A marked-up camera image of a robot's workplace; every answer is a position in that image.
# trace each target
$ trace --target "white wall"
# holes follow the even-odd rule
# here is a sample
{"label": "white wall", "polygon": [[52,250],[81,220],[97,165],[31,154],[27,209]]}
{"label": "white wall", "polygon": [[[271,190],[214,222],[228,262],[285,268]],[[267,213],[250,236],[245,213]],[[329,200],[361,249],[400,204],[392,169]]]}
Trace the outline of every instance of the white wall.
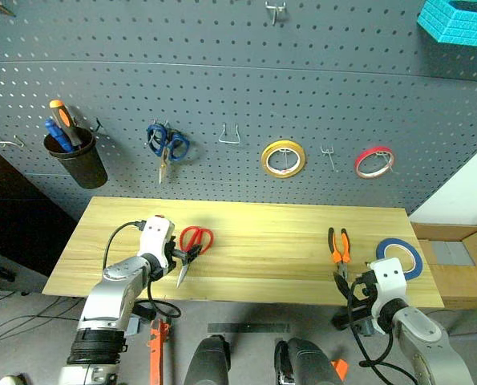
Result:
{"label": "white wall", "polygon": [[477,153],[410,220],[419,223],[477,225]]}

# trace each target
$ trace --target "scissor blade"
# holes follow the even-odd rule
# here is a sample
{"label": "scissor blade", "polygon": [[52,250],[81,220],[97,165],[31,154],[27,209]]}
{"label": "scissor blade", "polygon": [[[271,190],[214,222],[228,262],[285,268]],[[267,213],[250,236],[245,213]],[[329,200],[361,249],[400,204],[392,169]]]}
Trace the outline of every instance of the scissor blade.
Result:
{"label": "scissor blade", "polygon": [[189,265],[187,264],[187,265],[184,265],[184,266],[181,268],[180,276],[177,278],[177,286],[176,286],[176,287],[180,287],[181,282],[183,282],[184,277],[187,275],[188,267],[189,267]]}
{"label": "scissor blade", "polygon": [[158,168],[158,184],[161,184],[164,179],[164,170],[165,168],[160,165],[160,168]]}

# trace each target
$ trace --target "metal hook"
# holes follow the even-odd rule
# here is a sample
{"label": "metal hook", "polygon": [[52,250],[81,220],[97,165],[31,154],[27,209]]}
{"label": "metal hook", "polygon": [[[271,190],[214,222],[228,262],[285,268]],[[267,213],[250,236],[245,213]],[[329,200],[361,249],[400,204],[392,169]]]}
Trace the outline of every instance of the metal hook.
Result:
{"label": "metal hook", "polygon": [[10,142],[9,140],[1,140],[0,139],[0,146],[2,148],[5,148],[7,145],[15,146],[15,147],[19,147],[19,148],[23,148],[25,146],[24,142],[22,140],[20,140],[17,135],[14,135],[14,139],[18,143]]}
{"label": "metal hook", "polygon": [[101,122],[99,122],[99,118],[96,117],[95,122],[97,123],[97,127],[96,128],[91,128],[92,132],[97,132],[97,131],[99,131],[100,128],[102,128],[104,130],[103,125],[101,124]]}
{"label": "metal hook", "polygon": [[327,155],[329,155],[329,159],[330,159],[330,161],[331,161],[331,166],[333,167],[333,171],[334,171],[334,172],[338,172],[337,169],[334,168],[334,162],[333,162],[333,155],[332,155],[332,154],[334,154],[334,147],[331,146],[331,149],[330,149],[330,150],[329,150],[328,148],[327,148],[326,150],[324,150],[324,149],[322,148],[322,146],[320,146],[320,151],[321,151],[322,154],[327,154]]}
{"label": "metal hook", "polygon": [[[168,124],[168,120],[165,120],[165,123],[162,124],[162,123],[158,123],[157,118],[154,118],[152,120],[152,125],[154,126],[155,124],[159,124],[160,126],[164,126],[165,128],[170,128]],[[156,130],[152,132],[151,139],[148,142],[144,142],[144,146],[147,147],[153,141],[153,139],[155,138],[155,134],[156,134]]]}
{"label": "metal hook", "polygon": [[230,141],[230,140],[223,140],[222,138],[225,137],[225,123],[223,124],[223,129],[222,129],[222,133],[220,134],[219,136],[219,142],[221,143],[226,143],[226,144],[240,144],[241,142],[241,139],[240,139],[240,134],[238,133],[238,124],[235,125],[235,129],[236,129],[236,137],[238,138],[238,141],[237,142],[233,142],[233,141]]}
{"label": "metal hook", "polygon": [[267,10],[273,10],[272,25],[275,26],[277,21],[277,14],[280,14],[281,12],[284,12],[286,10],[286,2],[283,2],[282,6],[270,6],[269,2],[265,2],[265,8]]}
{"label": "metal hook", "polygon": [[384,159],[384,161],[386,162],[386,166],[388,166],[388,168],[390,169],[391,172],[395,173],[395,174],[399,174],[399,172],[395,172],[393,171],[393,168],[391,167],[391,163],[390,163],[390,158],[388,158],[386,156],[387,152],[376,152],[375,155],[376,156],[382,156],[382,158]]}

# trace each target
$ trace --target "black cable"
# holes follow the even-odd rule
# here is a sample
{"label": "black cable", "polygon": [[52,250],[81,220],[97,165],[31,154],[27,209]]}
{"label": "black cable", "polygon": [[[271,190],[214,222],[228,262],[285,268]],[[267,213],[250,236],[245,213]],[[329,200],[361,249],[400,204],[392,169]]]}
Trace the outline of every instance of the black cable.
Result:
{"label": "black cable", "polygon": [[[133,222],[126,222],[124,223],[123,225],[119,226],[117,229],[114,230],[114,232],[111,234],[110,238],[108,239],[108,243],[107,243],[107,247],[105,248],[104,250],[104,255],[103,255],[103,270],[106,269],[107,267],[107,259],[108,259],[108,250],[110,249],[110,245],[111,245],[111,242],[113,241],[113,238],[115,237],[115,235],[122,229],[124,229],[125,227],[127,226],[130,226],[130,225],[134,225],[138,230],[143,230],[144,229],[144,226],[145,226],[145,223],[146,221],[133,221]],[[152,280],[150,279],[149,282],[148,282],[148,299],[149,299],[149,303],[151,304],[151,307],[152,309],[156,312],[156,313],[159,313],[161,315],[163,315],[164,317],[169,317],[169,318],[179,318],[181,317],[181,309],[179,307],[177,307],[176,305],[173,305],[169,302],[165,302],[165,301],[160,301],[160,300],[157,300],[157,299],[152,299],[152,294],[151,294],[151,284],[152,284]],[[162,305],[162,306],[167,306],[167,307],[170,307],[171,309],[173,309],[175,311],[174,314],[171,314],[171,313],[167,313],[163,310],[161,310],[158,305]]]}
{"label": "black cable", "polygon": [[[158,299],[152,299],[151,284],[152,284],[152,280],[150,279],[149,282],[148,282],[148,298],[149,298],[149,303],[151,303],[152,308],[157,313],[160,313],[165,317],[169,317],[169,318],[179,318],[179,317],[181,317],[181,309],[179,307],[177,307],[176,305],[173,305],[169,302],[160,301]],[[160,305],[170,307],[171,309],[173,309],[175,311],[175,313],[174,314],[166,313],[163,310],[161,310],[156,304],[160,304]]]}
{"label": "black cable", "polygon": [[83,379],[83,385],[87,383],[87,375],[90,368],[91,368],[91,364],[89,363],[87,366],[87,371],[85,372],[85,378]]}
{"label": "black cable", "polygon": [[382,361],[384,361],[384,359],[390,354],[391,348],[393,347],[393,340],[394,340],[393,331],[390,330],[388,332],[388,335],[390,336],[390,341],[388,341],[388,346],[386,347],[384,352],[379,356],[379,358],[371,361],[370,364],[367,361],[360,361],[359,362],[360,367],[370,367],[370,365],[372,365],[372,364],[378,365],[378,364],[382,363]]}
{"label": "black cable", "polygon": [[14,294],[15,294],[15,292],[13,291],[13,292],[10,293],[10,294],[7,294],[7,295],[5,295],[5,296],[3,296],[3,297],[0,297],[0,301],[3,300],[3,299],[5,299],[5,298],[8,298],[8,297],[10,297],[10,296],[12,296],[12,295],[14,295]]}
{"label": "black cable", "polygon": [[372,369],[372,371],[374,371],[374,373],[377,375],[377,377],[379,377],[381,379],[381,381],[383,381],[386,385],[394,385],[394,384],[392,382],[390,382],[379,371],[379,369],[376,367],[376,365],[383,365],[385,367],[389,367],[391,369],[399,371],[400,373],[403,373],[404,375],[406,375],[414,383],[414,385],[418,385],[418,381],[416,380],[416,378],[411,373],[409,373],[409,372],[403,370],[401,367],[397,367],[397,366],[395,366],[391,363],[384,363],[384,362],[374,363],[374,361],[372,361],[372,359],[370,358],[370,356],[366,352],[366,349],[363,346],[361,339],[359,338],[358,331],[356,330],[356,327],[355,327],[356,322],[354,321],[354,317],[352,316],[352,298],[354,296],[354,290],[355,290],[357,284],[358,284],[358,281],[354,281],[354,283],[350,287],[349,295],[347,296],[347,315],[349,317],[350,329],[352,330],[352,334],[354,335],[354,339],[356,340],[356,343],[359,346],[359,350],[362,352],[363,357],[365,357],[366,365],[368,367],[370,367]]}
{"label": "black cable", "polygon": [[113,238],[115,237],[115,235],[117,235],[117,233],[120,230],[124,229],[125,227],[132,226],[132,225],[138,227],[139,223],[140,223],[139,221],[126,222],[125,224],[119,226],[117,229],[114,230],[114,232],[111,234],[110,238],[108,239],[107,247],[104,249],[103,270],[107,268],[108,250],[110,249],[111,242],[113,241]]}
{"label": "black cable", "polygon": [[426,316],[429,316],[431,314],[434,314],[434,313],[439,313],[441,311],[451,311],[451,312],[455,312],[455,310],[452,310],[452,309],[437,309],[437,310],[432,310],[428,313],[425,313]]}
{"label": "black cable", "polygon": [[[55,315],[55,316],[42,316],[42,313],[44,313],[44,310],[43,310],[40,314],[36,314],[36,315],[32,316],[32,318],[31,318],[30,320],[28,320],[28,321],[26,321],[26,322],[23,322],[22,325],[24,325],[24,323],[28,323],[28,322],[30,322],[30,321],[33,321],[33,320],[36,319],[36,318],[49,318],[48,321],[45,321],[45,322],[43,322],[43,323],[41,323],[41,324],[32,326],[32,327],[30,327],[30,328],[28,328],[28,329],[25,329],[25,330],[21,330],[21,331],[19,331],[19,332],[17,332],[17,333],[13,333],[13,334],[10,334],[10,335],[6,335],[6,334],[10,333],[11,331],[18,329],[20,326],[13,327],[12,329],[7,330],[6,332],[0,334],[0,342],[1,342],[2,340],[4,340],[4,339],[10,338],[10,337],[14,337],[15,335],[19,335],[19,334],[22,334],[22,333],[26,333],[27,331],[31,331],[31,330],[33,330],[33,329],[39,328],[40,326],[46,325],[47,323],[53,321],[53,320],[56,319],[56,318],[59,318],[61,315],[65,314],[66,312],[68,312],[68,311],[72,310],[73,308],[75,308],[82,300],[83,300],[82,298],[79,299],[78,301],[76,301],[76,303],[75,303],[74,305],[72,305],[71,307],[67,308],[66,310],[62,311],[61,313],[59,313],[59,314],[57,314],[57,315]],[[74,318],[70,318],[70,320],[72,320],[72,321],[78,321],[78,319],[74,319]]]}
{"label": "black cable", "polygon": [[[49,306],[47,306],[47,307],[44,308],[43,310],[39,311],[36,315],[42,315],[42,314],[44,314],[44,313],[45,313],[46,311],[48,311],[51,307],[56,306],[56,305],[59,303],[59,301],[60,301],[60,297],[57,297],[57,298],[53,301],[53,303],[51,303]],[[15,329],[17,329],[18,327],[21,327],[21,326],[23,326],[23,325],[26,325],[28,322],[31,322],[31,321],[33,321],[33,319],[29,319],[29,320],[27,320],[27,321],[25,321],[25,322],[22,322],[21,324],[17,325],[17,326],[15,327]],[[0,325],[0,328],[4,327],[5,325],[7,325],[7,324],[10,323],[10,322],[12,322],[12,320],[6,321],[6,322],[2,323],[2,324]]]}

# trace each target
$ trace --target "tape roll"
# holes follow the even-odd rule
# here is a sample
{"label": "tape roll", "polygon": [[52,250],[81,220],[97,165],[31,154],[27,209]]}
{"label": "tape roll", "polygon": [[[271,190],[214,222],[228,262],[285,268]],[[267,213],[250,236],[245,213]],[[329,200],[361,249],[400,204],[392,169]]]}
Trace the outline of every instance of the tape roll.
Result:
{"label": "tape roll", "polygon": [[423,270],[423,261],[422,257],[416,249],[409,243],[398,238],[387,238],[377,245],[377,250],[375,251],[375,256],[377,259],[386,258],[386,251],[390,247],[397,247],[404,250],[413,260],[413,267],[407,271],[404,271],[404,277],[406,281],[418,277]]}
{"label": "tape roll", "polygon": [[[390,157],[386,163],[386,166],[373,172],[359,171],[359,166],[361,166],[362,161],[364,161],[369,156],[380,155],[380,154],[387,154]],[[385,174],[386,172],[388,172],[388,170],[390,170],[393,167],[394,163],[395,163],[395,155],[393,154],[393,151],[391,151],[391,148],[377,146],[377,147],[369,148],[368,150],[365,150],[361,154],[359,154],[358,158],[354,162],[354,169],[356,170],[356,174],[358,174],[358,176],[360,176],[361,178],[373,179],[373,178],[379,178],[382,174]]]}
{"label": "tape roll", "polygon": [[[274,168],[270,165],[270,157],[275,152],[291,151],[297,155],[297,162],[292,167],[286,169]],[[261,165],[265,171],[276,178],[289,178],[299,173],[305,166],[304,148],[291,140],[278,140],[269,144],[261,154]]]}

